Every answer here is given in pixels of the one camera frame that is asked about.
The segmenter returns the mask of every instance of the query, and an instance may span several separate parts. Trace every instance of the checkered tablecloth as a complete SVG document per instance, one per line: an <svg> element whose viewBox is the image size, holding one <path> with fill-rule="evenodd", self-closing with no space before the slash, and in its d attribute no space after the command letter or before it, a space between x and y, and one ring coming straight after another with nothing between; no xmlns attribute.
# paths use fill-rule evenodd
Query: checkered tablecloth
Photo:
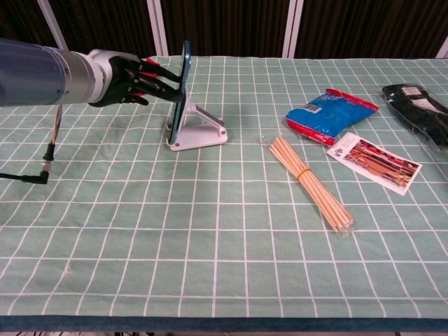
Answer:
<svg viewBox="0 0 448 336"><path fill-rule="evenodd" d="M191 99L229 142L180 153L167 102L65 106L49 184L0 180L0 315L448 318L448 153L385 107L390 83L448 104L448 61L193 57ZM423 165L405 196L287 128L327 88L380 107L347 131ZM0 109L2 172L39 172L55 111ZM279 134L352 212L352 235L272 157Z"/></svg>

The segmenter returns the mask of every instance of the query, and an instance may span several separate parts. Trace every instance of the bundle of chopsticks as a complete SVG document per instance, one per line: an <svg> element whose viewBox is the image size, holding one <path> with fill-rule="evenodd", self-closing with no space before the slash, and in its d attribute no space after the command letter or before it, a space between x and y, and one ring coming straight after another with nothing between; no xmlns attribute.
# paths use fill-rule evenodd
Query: bundle of chopsticks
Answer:
<svg viewBox="0 0 448 336"><path fill-rule="evenodd" d="M335 232L346 232L351 228L354 223L353 216L322 184L285 139L277 137L269 150L304 186Z"/></svg>

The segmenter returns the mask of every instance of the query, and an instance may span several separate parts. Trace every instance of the phone stand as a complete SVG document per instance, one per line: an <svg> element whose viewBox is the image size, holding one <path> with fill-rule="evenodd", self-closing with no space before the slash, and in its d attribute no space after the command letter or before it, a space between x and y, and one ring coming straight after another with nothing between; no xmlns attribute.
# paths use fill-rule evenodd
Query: phone stand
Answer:
<svg viewBox="0 0 448 336"><path fill-rule="evenodd" d="M191 115L201 118L204 123L185 126L187 117ZM194 104L187 96L175 141L170 145L167 140L167 145L172 151L184 151L186 149L221 145L227 140L228 134L225 123Z"/></svg>

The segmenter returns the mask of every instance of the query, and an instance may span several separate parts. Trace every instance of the smartphone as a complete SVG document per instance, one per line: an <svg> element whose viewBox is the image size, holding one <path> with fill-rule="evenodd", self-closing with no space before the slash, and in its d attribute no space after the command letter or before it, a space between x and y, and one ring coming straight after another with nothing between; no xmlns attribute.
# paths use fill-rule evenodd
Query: smartphone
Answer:
<svg viewBox="0 0 448 336"><path fill-rule="evenodd" d="M183 43L183 49L182 49L182 67L180 70L179 76L181 77L181 80L178 85L178 90L181 91L183 98L179 103L175 103L173 105L173 108L171 110L172 115L172 125L171 125L171 132L168 138L168 144L174 145L176 141L176 136L179 131L179 127L181 125L182 121L182 115L183 115L183 109L186 104L186 83L187 83L187 77L188 72L190 71L191 67L191 51L190 51L190 42L185 41Z"/></svg>

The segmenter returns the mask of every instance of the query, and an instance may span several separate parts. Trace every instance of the printed card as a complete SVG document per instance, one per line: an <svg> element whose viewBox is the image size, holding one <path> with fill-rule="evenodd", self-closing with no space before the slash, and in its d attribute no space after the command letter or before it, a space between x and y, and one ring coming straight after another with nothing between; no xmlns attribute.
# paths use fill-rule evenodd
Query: printed card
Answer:
<svg viewBox="0 0 448 336"><path fill-rule="evenodd" d="M406 194L421 164L406 160L347 132L327 154L355 172L400 195Z"/></svg>

